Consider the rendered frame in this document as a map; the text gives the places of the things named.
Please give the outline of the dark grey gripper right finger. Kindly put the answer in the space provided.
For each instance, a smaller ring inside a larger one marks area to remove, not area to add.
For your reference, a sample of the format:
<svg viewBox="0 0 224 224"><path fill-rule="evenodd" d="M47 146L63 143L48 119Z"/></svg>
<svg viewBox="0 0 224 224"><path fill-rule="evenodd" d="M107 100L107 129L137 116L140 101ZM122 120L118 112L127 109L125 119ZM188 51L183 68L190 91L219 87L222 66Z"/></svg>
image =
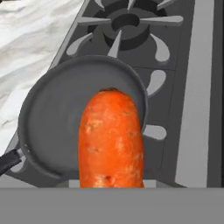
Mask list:
<svg viewBox="0 0 224 224"><path fill-rule="evenodd" d="M154 179L145 179L143 181L145 188L166 188L167 185Z"/></svg>

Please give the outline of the grey gas hob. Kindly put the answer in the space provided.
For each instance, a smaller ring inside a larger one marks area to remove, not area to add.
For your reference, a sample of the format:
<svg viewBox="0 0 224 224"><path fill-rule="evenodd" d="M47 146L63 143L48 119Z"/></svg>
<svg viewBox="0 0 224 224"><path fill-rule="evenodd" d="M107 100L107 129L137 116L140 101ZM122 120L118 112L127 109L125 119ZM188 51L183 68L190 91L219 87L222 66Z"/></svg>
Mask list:
<svg viewBox="0 0 224 224"><path fill-rule="evenodd" d="M171 187L222 184L223 0L84 0L49 70L81 56L116 58L148 102L144 177ZM26 158L3 175L36 187L51 178Z"/></svg>

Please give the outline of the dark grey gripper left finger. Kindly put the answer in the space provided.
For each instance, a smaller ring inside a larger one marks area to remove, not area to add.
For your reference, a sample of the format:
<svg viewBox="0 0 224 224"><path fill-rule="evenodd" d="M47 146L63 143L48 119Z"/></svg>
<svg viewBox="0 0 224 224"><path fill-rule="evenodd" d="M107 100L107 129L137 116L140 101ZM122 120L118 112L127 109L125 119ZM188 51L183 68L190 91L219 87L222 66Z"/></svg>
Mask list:
<svg viewBox="0 0 224 224"><path fill-rule="evenodd" d="M79 188L80 187L80 181L77 179L72 179L65 181L63 183L60 183L56 185L57 188Z"/></svg>

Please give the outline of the orange carrot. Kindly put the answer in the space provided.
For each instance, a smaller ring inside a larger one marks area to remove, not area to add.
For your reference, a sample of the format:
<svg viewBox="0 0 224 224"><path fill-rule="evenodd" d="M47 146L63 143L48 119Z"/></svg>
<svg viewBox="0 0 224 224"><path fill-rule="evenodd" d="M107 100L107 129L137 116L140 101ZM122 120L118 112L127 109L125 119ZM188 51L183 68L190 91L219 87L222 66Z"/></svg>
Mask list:
<svg viewBox="0 0 224 224"><path fill-rule="evenodd" d="M142 188L144 143L137 107L116 88L99 91L80 120L82 188Z"/></svg>

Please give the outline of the dark grey frying pan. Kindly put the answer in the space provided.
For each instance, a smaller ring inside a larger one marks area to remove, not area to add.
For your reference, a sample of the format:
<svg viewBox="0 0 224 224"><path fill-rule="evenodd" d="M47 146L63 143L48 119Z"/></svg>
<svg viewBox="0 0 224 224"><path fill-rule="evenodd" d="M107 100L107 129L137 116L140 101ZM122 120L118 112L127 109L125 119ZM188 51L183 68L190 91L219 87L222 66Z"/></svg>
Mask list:
<svg viewBox="0 0 224 224"><path fill-rule="evenodd" d="M130 95L141 127L145 127L147 93L131 66L102 55L69 59L43 75L25 97L17 122L19 147L0 157L0 176L23 158L53 179L72 176L78 170L83 109L102 88L117 88Z"/></svg>

